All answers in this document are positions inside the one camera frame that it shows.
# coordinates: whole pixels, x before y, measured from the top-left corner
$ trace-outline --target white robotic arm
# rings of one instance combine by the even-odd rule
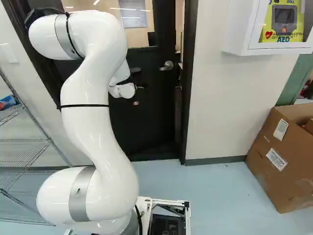
[[[51,175],[37,195],[40,214],[54,225],[104,235],[120,235],[134,216],[136,173],[118,145],[110,122],[108,91],[130,98],[127,40],[121,23],[99,11],[43,16],[29,28],[33,47],[56,60],[85,58],[64,83],[61,113],[72,143],[94,163]]]

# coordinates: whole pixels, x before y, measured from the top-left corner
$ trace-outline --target defibrillator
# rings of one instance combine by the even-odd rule
[[[260,43],[303,42],[305,0],[269,0]]]

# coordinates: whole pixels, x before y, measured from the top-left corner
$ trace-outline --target door handle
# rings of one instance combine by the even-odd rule
[[[160,71],[168,71],[174,68],[174,64],[172,61],[168,60],[164,63],[164,67],[160,68]]]

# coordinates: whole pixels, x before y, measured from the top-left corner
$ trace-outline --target brown cardboard box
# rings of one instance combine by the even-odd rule
[[[313,118],[308,120],[307,124],[304,126],[304,129],[313,135]]]
[[[280,213],[313,206],[313,104],[272,108],[246,164]]]

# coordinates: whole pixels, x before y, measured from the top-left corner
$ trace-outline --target metal wire shelving rack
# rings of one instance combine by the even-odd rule
[[[44,180],[58,169],[32,165],[48,148],[54,148],[69,167],[72,165],[37,122],[1,70],[0,77],[19,102],[19,105],[0,111],[0,132],[4,125],[26,113],[42,136],[40,139],[0,138],[0,221],[50,225],[37,211],[36,195]]]

